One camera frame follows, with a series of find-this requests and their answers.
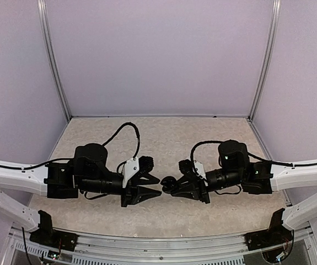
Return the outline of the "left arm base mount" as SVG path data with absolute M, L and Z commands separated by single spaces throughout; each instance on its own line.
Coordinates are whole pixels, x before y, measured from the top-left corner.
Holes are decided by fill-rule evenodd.
M 79 235 L 77 234 L 59 230 L 54 230 L 50 234 L 42 231 L 34 231 L 30 234 L 30 241 L 43 246 L 56 248 L 58 250 L 73 252 L 76 247 L 78 237 Z

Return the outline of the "black earbud charging case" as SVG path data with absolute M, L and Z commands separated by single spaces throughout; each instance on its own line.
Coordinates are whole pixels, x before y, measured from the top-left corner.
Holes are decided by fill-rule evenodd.
M 170 194 L 177 185 L 177 180 L 173 176 L 166 176 L 161 181 L 162 191 L 166 194 Z

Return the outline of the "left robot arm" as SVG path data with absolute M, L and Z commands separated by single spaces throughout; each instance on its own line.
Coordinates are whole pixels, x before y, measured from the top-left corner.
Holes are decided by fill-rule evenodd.
M 0 161 L 0 213 L 49 246 L 59 240 L 53 229 L 51 215 L 34 210 L 7 196 L 3 190 L 18 190 L 49 199 L 77 199 L 79 194 L 94 193 L 96 198 L 120 196 L 122 207 L 136 205 L 161 196 L 151 186 L 159 179 L 150 172 L 152 157 L 133 157 L 123 164 L 123 172 L 110 171 L 106 166 L 107 149 L 100 144 L 86 144 L 75 149 L 70 159 L 58 158 L 39 165 L 27 166 Z

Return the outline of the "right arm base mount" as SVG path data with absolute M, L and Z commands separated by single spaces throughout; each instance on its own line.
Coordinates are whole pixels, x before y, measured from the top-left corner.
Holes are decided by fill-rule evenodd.
M 247 233 L 244 237 L 248 250 L 253 251 L 286 243 L 293 238 L 293 231 L 265 229 Z

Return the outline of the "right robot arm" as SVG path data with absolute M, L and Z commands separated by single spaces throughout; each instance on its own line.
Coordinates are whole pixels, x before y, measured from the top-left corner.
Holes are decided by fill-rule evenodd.
M 208 204 L 209 193 L 240 186 L 243 192 L 260 195 L 291 188 L 317 186 L 317 160 L 303 162 L 277 162 L 257 157 L 248 152 L 245 143 L 236 140 L 215 141 L 218 144 L 219 169 L 205 171 L 202 163 L 194 159 L 197 147 L 210 141 L 197 143 L 188 159 L 179 162 L 180 179 L 165 177 L 161 184 L 165 193 L 174 197 L 199 200 Z M 273 213 L 264 241 L 275 245 L 303 223 L 317 218 L 317 193 L 302 202 Z

